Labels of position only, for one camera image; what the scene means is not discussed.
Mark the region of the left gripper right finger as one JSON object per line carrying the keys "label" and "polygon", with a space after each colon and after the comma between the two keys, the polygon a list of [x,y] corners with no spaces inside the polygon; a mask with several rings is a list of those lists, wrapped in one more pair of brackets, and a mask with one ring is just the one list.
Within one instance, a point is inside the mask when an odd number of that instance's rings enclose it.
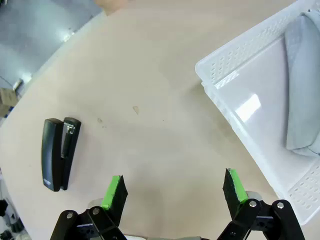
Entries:
{"label": "left gripper right finger", "polygon": [[246,240],[252,231],[262,232],[267,240],[304,240],[304,234],[289,201],[271,205],[249,197],[235,169],[225,170],[223,193],[231,221],[219,240]]}

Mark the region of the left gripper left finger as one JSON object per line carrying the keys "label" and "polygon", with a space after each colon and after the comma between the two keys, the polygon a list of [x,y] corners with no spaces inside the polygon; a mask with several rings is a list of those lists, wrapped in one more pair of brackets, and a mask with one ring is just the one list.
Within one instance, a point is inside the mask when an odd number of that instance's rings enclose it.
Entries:
{"label": "left gripper left finger", "polygon": [[112,177],[100,205],[82,213],[61,212],[51,235],[52,240],[125,240],[119,229],[128,191],[122,175]]}

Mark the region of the person's right hand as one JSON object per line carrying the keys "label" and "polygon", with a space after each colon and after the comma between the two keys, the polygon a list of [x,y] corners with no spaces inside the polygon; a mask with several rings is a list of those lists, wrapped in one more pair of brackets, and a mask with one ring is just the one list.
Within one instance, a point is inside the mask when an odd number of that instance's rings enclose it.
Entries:
{"label": "person's right hand", "polygon": [[94,2],[103,9],[107,16],[115,13],[125,7],[129,0],[94,0]]}

